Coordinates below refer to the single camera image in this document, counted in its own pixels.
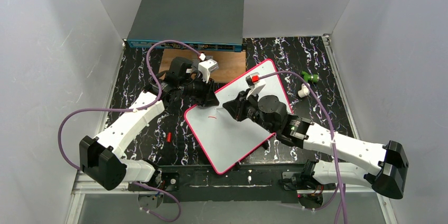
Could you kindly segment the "grey network switch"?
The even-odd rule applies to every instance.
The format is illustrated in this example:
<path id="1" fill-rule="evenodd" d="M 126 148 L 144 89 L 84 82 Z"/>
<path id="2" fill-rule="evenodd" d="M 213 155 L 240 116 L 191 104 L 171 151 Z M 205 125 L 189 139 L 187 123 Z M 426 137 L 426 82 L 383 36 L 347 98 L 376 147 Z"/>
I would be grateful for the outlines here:
<path id="1" fill-rule="evenodd" d="M 196 50 L 242 50 L 245 0 L 141 0 L 127 37 L 132 48 L 177 40 Z"/>

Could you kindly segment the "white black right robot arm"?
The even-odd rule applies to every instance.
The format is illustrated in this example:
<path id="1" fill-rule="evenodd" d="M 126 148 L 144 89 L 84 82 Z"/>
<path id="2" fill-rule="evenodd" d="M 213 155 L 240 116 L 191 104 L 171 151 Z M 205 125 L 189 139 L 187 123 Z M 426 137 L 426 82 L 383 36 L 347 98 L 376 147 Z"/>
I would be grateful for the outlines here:
<path id="1" fill-rule="evenodd" d="M 281 143 L 331 155 L 334 162 L 308 161 L 297 180 L 316 185 L 365 186 L 391 199 L 402 199 L 409 161 L 401 143 L 365 142 L 341 135 L 298 115 L 277 96 L 248 96 L 241 91 L 223 108 L 236 121 L 251 120 Z"/>

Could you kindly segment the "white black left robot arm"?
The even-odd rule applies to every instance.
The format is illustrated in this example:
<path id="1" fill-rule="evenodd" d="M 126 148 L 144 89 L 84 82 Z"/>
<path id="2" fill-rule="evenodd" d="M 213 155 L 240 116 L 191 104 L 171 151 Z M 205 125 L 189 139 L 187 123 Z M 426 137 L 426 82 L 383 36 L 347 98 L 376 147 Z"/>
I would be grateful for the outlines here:
<path id="1" fill-rule="evenodd" d="M 144 182 L 160 187 L 162 170 L 150 160 L 126 160 L 131 141 L 171 103 L 191 99 L 201 107 L 219 105 L 211 73 L 217 61 L 204 58 L 197 66 L 176 57 L 170 68 L 155 75 L 130 107 L 95 137 L 85 136 L 79 144 L 80 169 L 106 190 L 122 182 Z"/>

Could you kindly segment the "green plastic fitting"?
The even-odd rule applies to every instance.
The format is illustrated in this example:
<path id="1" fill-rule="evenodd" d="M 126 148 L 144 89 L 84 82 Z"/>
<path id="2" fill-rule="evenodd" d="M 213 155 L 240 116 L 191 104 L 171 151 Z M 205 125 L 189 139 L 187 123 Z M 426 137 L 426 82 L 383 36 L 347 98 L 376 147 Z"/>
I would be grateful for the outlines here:
<path id="1" fill-rule="evenodd" d="M 318 74 L 309 74 L 306 71 L 302 71 L 301 75 L 306 83 L 317 83 L 320 81 L 320 77 Z"/>

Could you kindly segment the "red marker cap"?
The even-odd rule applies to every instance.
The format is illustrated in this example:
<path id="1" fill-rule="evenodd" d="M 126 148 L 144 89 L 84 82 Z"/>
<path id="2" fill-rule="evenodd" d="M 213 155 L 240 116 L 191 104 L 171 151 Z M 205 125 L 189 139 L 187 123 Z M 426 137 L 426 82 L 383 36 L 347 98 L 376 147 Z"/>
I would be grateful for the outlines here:
<path id="1" fill-rule="evenodd" d="M 172 138 L 172 133 L 168 133 L 167 136 L 166 136 L 166 141 L 168 143 L 170 143 L 171 142 L 171 138 Z"/>

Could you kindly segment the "brown wooden board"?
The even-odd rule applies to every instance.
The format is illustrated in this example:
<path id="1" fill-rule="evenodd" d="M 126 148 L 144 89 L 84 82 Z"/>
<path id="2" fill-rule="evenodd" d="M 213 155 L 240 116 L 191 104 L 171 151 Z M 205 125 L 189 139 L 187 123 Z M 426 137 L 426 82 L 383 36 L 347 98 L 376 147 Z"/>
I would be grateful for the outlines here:
<path id="1" fill-rule="evenodd" d="M 246 51 L 206 51 L 205 54 L 218 63 L 218 70 L 211 74 L 211 78 L 215 82 L 228 83 L 246 72 Z M 197 62 L 196 54 L 190 50 L 164 50 L 159 71 L 169 69 L 170 63 L 175 57 L 183 57 Z"/>

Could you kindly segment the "pink framed whiteboard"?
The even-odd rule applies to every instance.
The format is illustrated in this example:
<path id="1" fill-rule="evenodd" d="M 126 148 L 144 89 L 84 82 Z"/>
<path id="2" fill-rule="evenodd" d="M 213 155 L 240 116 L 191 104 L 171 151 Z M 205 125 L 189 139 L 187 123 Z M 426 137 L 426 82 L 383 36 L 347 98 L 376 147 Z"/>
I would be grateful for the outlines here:
<path id="1" fill-rule="evenodd" d="M 218 89 L 216 97 L 219 106 L 194 105 L 184 113 L 189 129 L 217 174 L 229 171 L 237 162 L 273 137 L 273 134 L 249 119 L 238 122 L 225 109 L 216 108 L 234 100 L 240 91 L 248 88 L 245 78 L 249 74 L 258 72 L 263 76 L 276 71 L 274 61 L 266 59 Z"/>

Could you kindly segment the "white plastic elbow fitting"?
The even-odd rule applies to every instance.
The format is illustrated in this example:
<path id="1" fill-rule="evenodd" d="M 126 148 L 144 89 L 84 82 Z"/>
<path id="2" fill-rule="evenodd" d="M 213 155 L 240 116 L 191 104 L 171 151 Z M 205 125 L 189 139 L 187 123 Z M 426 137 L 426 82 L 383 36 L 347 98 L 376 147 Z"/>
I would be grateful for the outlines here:
<path id="1" fill-rule="evenodd" d="M 304 98 L 307 97 L 309 94 L 310 94 L 309 88 L 305 84 L 302 84 L 301 89 L 297 92 L 297 95 L 300 98 Z"/>

